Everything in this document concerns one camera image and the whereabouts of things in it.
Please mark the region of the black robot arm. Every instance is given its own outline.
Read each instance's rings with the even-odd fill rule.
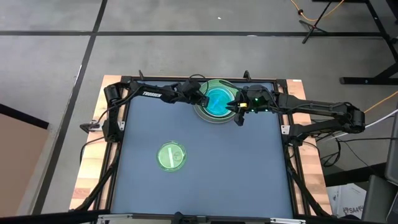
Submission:
[[[262,85],[237,88],[235,100],[228,103],[227,109],[235,112],[234,121],[238,126],[244,123],[245,113],[270,111],[280,114],[307,113],[330,116],[333,119],[302,126],[284,126],[283,137],[289,144],[301,146],[304,139],[313,134],[343,131],[361,133],[365,129],[365,115],[351,103],[326,103],[300,100],[286,93],[270,92]]]
[[[166,103],[184,102],[192,105],[207,107],[209,98],[199,89],[200,84],[194,79],[188,79],[185,83],[173,85],[154,86],[137,81],[118,82],[104,88],[106,102],[108,104],[108,118],[104,121],[102,130],[107,142],[120,142],[123,131],[118,124],[118,109],[136,96],[158,98]],[[122,90],[131,93],[122,98]]]

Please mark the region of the concrete floor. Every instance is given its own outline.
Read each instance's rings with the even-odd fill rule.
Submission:
[[[308,17],[325,3],[296,0]],[[398,35],[385,1],[372,1],[391,35]],[[0,30],[92,30],[101,0],[0,0]],[[289,0],[112,0],[100,30],[306,31]],[[364,4],[343,4],[319,26],[328,31],[374,32]],[[86,134],[78,127],[92,117],[103,75],[191,75],[302,79],[308,99],[349,101],[362,110],[397,90],[396,86],[346,86],[338,78],[372,77],[393,63],[381,39],[301,37],[97,37],[43,212],[66,211],[79,169]],[[31,208],[37,184],[65,111],[88,37],[0,37],[0,102],[50,122],[50,138],[35,170],[20,213]],[[396,98],[367,114],[367,123],[396,107]],[[385,121],[355,136],[385,137]],[[386,161],[388,142],[350,144],[368,164]],[[321,155],[336,150],[319,144]],[[347,148],[337,166],[363,167]]]

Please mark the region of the blue tabletop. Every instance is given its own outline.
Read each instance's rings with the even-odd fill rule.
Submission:
[[[272,89],[270,83],[260,84]],[[111,212],[292,218],[278,116],[250,113],[244,118],[241,127],[233,121],[213,124],[186,103],[134,98]],[[156,160],[168,141],[179,142],[187,152],[176,172],[162,170]]]

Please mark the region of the petri dish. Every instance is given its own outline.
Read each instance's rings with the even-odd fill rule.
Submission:
[[[183,145],[176,141],[169,141],[160,147],[156,159],[162,170],[174,172],[184,165],[187,153]]]
[[[227,110],[225,107],[228,102],[235,99],[235,94],[238,91],[220,83],[220,79],[210,80],[208,84],[209,87],[207,92],[206,83],[201,85],[200,91],[202,93],[206,92],[205,95],[209,97],[209,104],[206,108],[199,105],[193,106],[196,113],[199,117],[211,123],[225,123],[232,120],[235,113]]]

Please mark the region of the blue liquid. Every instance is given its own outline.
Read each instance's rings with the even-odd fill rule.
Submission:
[[[227,110],[225,107],[227,103],[234,100],[231,93],[224,88],[214,88],[210,89],[206,96],[208,96],[209,104],[205,111],[213,116],[225,116],[229,114],[231,111]]]

